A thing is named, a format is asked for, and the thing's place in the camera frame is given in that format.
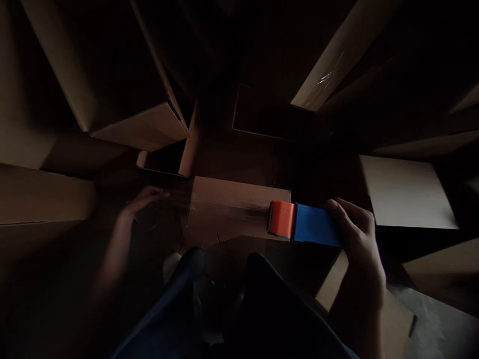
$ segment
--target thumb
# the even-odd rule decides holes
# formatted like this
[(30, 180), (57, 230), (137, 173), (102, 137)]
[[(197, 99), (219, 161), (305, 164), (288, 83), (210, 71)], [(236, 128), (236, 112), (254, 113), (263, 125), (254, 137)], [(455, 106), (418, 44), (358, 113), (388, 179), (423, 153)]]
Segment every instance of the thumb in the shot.
[(344, 208), (335, 200), (329, 199), (326, 202), (326, 210), (333, 217), (344, 236), (360, 232), (360, 229), (351, 221)]

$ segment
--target finger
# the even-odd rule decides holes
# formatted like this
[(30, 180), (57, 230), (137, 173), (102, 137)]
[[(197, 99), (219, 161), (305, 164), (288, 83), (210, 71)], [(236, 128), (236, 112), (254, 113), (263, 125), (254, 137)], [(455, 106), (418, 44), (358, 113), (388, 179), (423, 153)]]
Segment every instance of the finger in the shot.
[(142, 199), (146, 197), (150, 197), (152, 195), (159, 194), (161, 192), (164, 192), (162, 188), (155, 187), (152, 185), (148, 185), (145, 188), (143, 188), (140, 193), (136, 196), (136, 199)]
[(136, 203), (134, 203), (135, 210), (139, 211), (143, 208), (148, 207), (149, 205), (151, 205), (153, 203), (156, 203), (156, 202), (161, 201), (163, 199), (167, 199), (169, 196), (170, 196), (169, 192), (162, 191), (161, 193), (158, 193), (156, 195), (149, 196), (149, 197), (146, 197), (146, 198), (142, 198), (142, 199), (136, 201)]
[(335, 200), (341, 207), (344, 208), (349, 217), (352, 218), (353, 221), (357, 222), (357, 224), (361, 226), (367, 226), (368, 229), (371, 226), (374, 226), (374, 216), (370, 211), (358, 207), (355, 204), (341, 198), (335, 198)]
[(326, 202), (326, 209), (345, 236), (360, 232), (360, 229), (351, 221), (344, 208), (338, 202), (329, 199)]

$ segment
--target box flap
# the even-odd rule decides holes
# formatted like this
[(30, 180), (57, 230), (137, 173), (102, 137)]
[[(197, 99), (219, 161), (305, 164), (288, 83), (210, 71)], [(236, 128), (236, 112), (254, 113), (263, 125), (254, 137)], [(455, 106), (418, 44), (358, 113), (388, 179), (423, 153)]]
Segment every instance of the box flap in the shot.
[[(348, 259), (344, 251), (342, 251), (316, 295), (316, 300), (328, 312), (336, 299), (347, 269)], [(404, 358), (410, 342), (409, 334), (413, 327), (414, 318), (413, 312), (406, 308), (391, 292), (386, 291), (381, 316), (386, 358)]]
[(178, 170), (178, 173), (185, 177), (191, 177), (193, 174), (193, 165), (201, 140), (201, 130), (198, 126), (198, 101), (195, 102), (191, 116), (189, 135), (185, 143), (183, 156), (181, 157), (180, 169)]
[(374, 155), (402, 157), (406, 159), (425, 158), (445, 155), (479, 138), (479, 130), (439, 136), (398, 145), (381, 147), (373, 151)]
[(95, 139), (81, 131), (58, 136), (42, 169), (85, 177), (125, 153), (128, 147)]
[(378, 225), (458, 229), (432, 164), (359, 157)]
[(93, 182), (0, 165), (0, 224), (86, 219), (95, 197)]
[(278, 240), (266, 230), (272, 199), (290, 202), (285, 189), (195, 177), (185, 242), (210, 245), (238, 236)]
[(100, 105), (60, 13), (52, 0), (21, 0), (21, 4), (80, 128), (90, 130)]
[(151, 38), (151, 34), (148, 31), (145, 21), (141, 15), (140, 9), (138, 8), (138, 4), (136, 3), (135, 0), (130, 0), (130, 4), (131, 4), (131, 7), (133, 8), (133, 12), (135, 13), (136, 20), (138, 21), (138, 24), (140, 25), (141, 32), (143, 33), (143, 36), (145, 37), (148, 48), (150, 49), (153, 60), (155, 61), (156, 68), (158, 70), (158, 73), (160, 74), (163, 85), (165, 86), (165, 90), (173, 106), (173, 110), (178, 115), (181, 125), (185, 128), (185, 130), (188, 130), (188, 127), (185, 123), (185, 119), (183, 117), (183, 113), (181, 112), (178, 101), (176, 100), (175, 93), (173, 92), (173, 89), (170, 85), (170, 80), (168, 79), (165, 68), (163, 67), (163, 64), (161, 63), (158, 48), (156, 47), (154, 41)]
[(152, 152), (185, 139), (188, 132), (165, 102), (95, 131), (92, 136)]
[(361, 59), (404, 0), (358, 0), (291, 101), (317, 111)]
[[(30, 91), (36, 88), (32, 89), (24, 76), (25, 65), (39, 65), (39, 53), (34, 51), (38, 46), (26, 18), (25, 24), (18, 24), (26, 26), (17, 26), (18, 16), (10, 5), (6, 1), (0, 4), (0, 163), (39, 169), (55, 143), (56, 133), (36, 121), (39, 109), (30, 103)], [(35, 59), (27, 59), (25, 64), (25, 56)]]

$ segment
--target hand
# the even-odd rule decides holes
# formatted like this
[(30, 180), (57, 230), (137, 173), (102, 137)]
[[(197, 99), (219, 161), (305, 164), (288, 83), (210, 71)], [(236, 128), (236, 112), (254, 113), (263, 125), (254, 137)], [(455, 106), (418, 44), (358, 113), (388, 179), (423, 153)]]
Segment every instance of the hand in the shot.
[(385, 286), (374, 226), (374, 215), (340, 198), (329, 199), (326, 209), (337, 223), (350, 266), (364, 272), (374, 283)]
[(122, 213), (128, 216), (134, 216), (143, 208), (162, 199), (167, 199), (169, 196), (170, 193), (162, 188), (146, 186), (130, 203), (125, 206)]

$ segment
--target open cardboard box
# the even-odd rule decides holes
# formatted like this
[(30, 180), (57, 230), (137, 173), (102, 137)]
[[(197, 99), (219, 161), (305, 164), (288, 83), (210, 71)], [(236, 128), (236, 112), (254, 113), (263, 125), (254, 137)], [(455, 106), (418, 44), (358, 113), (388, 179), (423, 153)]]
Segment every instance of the open cardboard box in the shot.
[(155, 151), (188, 137), (135, 0), (22, 0), (79, 126)]
[(299, 140), (305, 125), (314, 118), (311, 112), (291, 106), (272, 92), (244, 84), (235, 87), (230, 101), (226, 126), (237, 134)]
[(201, 140), (201, 130), (198, 124), (198, 101), (194, 101), (184, 94), (178, 95), (178, 101), (183, 109), (190, 136), (151, 153), (141, 151), (136, 162), (138, 168), (187, 178), (192, 176)]
[(362, 58), (404, 0), (357, 0), (291, 104), (317, 111)]
[(93, 182), (0, 165), (0, 262), (12, 263), (87, 219)]
[(198, 177), (178, 183), (171, 199), (180, 210), (187, 247), (209, 246), (246, 235), (284, 240), (267, 233), (271, 200), (290, 202), (290, 191)]

